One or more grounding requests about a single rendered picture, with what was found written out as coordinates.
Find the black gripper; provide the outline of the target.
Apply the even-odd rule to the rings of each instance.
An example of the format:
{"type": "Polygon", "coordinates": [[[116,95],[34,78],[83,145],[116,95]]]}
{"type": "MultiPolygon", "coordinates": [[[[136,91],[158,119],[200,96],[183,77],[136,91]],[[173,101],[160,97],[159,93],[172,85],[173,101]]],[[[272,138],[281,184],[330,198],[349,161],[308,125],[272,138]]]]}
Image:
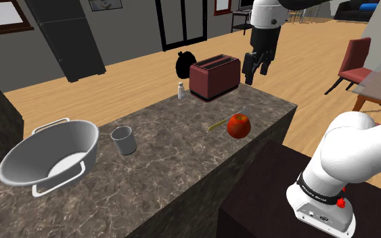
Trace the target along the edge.
{"type": "Polygon", "coordinates": [[[280,26],[270,29],[252,27],[250,45],[253,47],[254,52],[245,53],[242,66],[246,85],[252,84],[254,73],[260,65],[260,74],[267,75],[269,65],[275,58],[275,52],[272,50],[277,48],[280,30],[280,26]]]}

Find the dark red toaster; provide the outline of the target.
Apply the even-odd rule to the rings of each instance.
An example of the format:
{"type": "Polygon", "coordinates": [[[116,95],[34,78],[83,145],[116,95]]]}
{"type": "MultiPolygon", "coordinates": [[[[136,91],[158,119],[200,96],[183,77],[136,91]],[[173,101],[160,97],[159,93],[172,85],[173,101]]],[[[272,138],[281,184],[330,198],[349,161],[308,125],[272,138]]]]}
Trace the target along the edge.
{"type": "Polygon", "coordinates": [[[212,101],[238,88],[241,63],[236,57],[220,54],[196,62],[189,69],[189,89],[203,101],[212,101]]]}

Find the black side table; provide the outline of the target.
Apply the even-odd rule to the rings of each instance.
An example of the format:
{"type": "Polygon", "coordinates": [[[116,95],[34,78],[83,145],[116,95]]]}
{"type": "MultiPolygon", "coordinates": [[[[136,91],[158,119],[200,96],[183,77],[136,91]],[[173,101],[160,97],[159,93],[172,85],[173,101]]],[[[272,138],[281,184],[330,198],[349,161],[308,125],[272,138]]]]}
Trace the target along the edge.
{"type": "Polygon", "coordinates": [[[232,13],[231,18],[231,32],[234,30],[243,30],[243,35],[246,34],[248,29],[251,29],[250,25],[250,13],[252,10],[254,0],[238,0],[238,8],[232,13]],[[236,16],[244,17],[244,22],[240,24],[234,24],[234,18],[236,16]]]}

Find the red apple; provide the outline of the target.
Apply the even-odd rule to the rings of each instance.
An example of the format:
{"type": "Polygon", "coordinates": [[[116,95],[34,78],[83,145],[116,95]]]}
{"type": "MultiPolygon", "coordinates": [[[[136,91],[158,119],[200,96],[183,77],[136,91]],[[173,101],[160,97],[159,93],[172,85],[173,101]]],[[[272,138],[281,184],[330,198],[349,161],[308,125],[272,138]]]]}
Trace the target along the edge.
{"type": "Polygon", "coordinates": [[[251,130],[251,123],[244,114],[235,114],[227,123],[227,132],[235,139],[246,137],[251,130]]]}

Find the red-framed window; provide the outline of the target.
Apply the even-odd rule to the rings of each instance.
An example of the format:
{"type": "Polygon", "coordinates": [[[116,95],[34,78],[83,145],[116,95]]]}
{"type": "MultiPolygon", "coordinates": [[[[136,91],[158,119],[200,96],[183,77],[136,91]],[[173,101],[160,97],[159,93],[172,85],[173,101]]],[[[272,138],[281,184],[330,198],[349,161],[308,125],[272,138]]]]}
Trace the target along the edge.
{"type": "Polygon", "coordinates": [[[231,11],[231,0],[214,0],[214,16],[220,16],[224,14],[230,14],[231,11]]]}

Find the black round object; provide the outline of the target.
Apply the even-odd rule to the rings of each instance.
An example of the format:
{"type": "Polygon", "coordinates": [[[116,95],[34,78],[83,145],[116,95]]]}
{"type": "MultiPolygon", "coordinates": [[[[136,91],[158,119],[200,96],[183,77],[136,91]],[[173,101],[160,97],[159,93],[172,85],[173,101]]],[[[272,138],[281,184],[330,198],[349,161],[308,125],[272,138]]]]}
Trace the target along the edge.
{"type": "Polygon", "coordinates": [[[178,53],[178,59],[175,64],[175,69],[177,76],[180,79],[186,79],[189,78],[189,69],[192,64],[195,64],[196,58],[190,51],[182,52],[180,51],[178,53]]]}

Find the black-framed glass door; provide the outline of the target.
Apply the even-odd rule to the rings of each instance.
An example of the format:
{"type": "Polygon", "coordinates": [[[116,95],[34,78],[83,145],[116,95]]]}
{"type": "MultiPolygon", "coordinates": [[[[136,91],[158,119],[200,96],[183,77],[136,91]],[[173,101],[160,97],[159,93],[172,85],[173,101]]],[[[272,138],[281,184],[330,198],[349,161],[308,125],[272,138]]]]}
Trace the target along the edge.
{"type": "Polygon", "coordinates": [[[207,40],[208,0],[155,0],[162,50],[207,40]]]}

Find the red chair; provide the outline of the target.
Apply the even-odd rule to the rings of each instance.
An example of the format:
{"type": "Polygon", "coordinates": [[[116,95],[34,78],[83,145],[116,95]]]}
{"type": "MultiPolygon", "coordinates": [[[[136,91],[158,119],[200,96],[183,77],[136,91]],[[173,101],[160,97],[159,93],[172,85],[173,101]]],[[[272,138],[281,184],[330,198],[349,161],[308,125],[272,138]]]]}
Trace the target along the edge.
{"type": "Polygon", "coordinates": [[[364,67],[371,41],[372,39],[370,37],[352,39],[349,41],[344,59],[338,72],[339,78],[325,92],[325,95],[335,89],[343,80],[350,82],[345,89],[348,91],[353,85],[360,84],[372,72],[364,67]]]}

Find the dark sofa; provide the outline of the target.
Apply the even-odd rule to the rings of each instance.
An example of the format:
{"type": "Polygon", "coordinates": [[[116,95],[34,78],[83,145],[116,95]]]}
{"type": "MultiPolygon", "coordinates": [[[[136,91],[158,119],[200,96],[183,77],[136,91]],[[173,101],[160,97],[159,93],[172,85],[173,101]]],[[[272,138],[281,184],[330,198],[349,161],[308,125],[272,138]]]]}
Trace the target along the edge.
{"type": "Polygon", "coordinates": [[[369,22],[380,0],[347,0],[339,4],[335,20],[369,22]]]}

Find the dark robot stand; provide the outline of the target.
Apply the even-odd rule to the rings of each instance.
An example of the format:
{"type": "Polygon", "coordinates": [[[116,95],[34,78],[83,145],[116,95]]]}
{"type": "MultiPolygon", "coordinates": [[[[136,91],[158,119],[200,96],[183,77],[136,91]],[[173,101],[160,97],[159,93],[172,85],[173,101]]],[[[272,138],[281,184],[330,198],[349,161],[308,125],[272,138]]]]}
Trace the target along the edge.
{"type": "MultiPolygon", "coordinates": [[[[216,238],[334,238],[299,221],[286,199],[309,160],[268,141],[220,205],[216,238]]],[[[381,238],[381,189],[349,184],[346,196],[357,222],[352,238],[381,238]]]]}

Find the grey cup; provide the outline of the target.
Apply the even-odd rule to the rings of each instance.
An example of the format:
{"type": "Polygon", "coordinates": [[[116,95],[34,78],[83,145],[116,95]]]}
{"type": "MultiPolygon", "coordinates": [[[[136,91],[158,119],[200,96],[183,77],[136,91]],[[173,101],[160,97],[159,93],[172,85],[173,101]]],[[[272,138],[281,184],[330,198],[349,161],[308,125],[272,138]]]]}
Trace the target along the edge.
{"type": "Polygon", "coordinates": [[[122,155],[132,154],[137,149],[133,130],[129,126],[119,126],[115,128],[110,136],[122,155]]]}

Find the black refrigerator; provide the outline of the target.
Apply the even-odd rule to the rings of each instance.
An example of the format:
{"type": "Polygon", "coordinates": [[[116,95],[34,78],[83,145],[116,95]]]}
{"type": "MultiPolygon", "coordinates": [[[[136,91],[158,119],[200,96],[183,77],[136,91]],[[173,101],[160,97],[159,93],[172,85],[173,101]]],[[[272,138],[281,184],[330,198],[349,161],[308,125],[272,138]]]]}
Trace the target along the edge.
{"type": "Polygon", "coordinates": [[[80,0],[24,0],[69,82],[106,72],[80,0]]]}

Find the yellow-handled knife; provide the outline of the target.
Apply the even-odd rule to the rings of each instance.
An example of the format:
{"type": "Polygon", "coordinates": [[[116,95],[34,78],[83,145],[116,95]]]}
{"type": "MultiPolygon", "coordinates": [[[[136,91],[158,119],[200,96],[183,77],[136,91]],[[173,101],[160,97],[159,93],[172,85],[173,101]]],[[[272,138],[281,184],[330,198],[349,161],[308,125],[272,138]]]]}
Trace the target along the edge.
{"type": "Polygon", "coordinates": [[[249,111],[248,108],[243,108],[242,110],[240,110],[240,111],[238,111],[238,112],[236,112],[236,113],[234,113],[234,114],[232,114],[232,115],[226,117],[226,118],[223,119],[222,121],[217,122],[216,124],[214,124],[214,125],[212,125],[212,126],[209,126],[209,127],[208,127],[208,130],[209,130],[209,131],[212,131],[212,130],[214,130],[215,128],[221,126],[222,124],[225,124],[225,123],[229,122],[229,120],[231,119],[232,116],[235,116],[236,114],[245,114],[245,113],[248,113],[248,111],[249,111]]]}

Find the wall picture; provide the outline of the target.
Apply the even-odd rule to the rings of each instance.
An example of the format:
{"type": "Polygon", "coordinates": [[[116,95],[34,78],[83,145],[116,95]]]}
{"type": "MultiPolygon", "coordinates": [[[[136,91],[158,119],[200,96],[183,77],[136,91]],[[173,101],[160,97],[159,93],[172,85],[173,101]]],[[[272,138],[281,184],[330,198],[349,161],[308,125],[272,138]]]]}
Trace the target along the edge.
{"type": "Polygon", "coordinates": [[[89,0],[92,11],[105,11],[110,9],[122,9],[121,0],[89,0]]]}

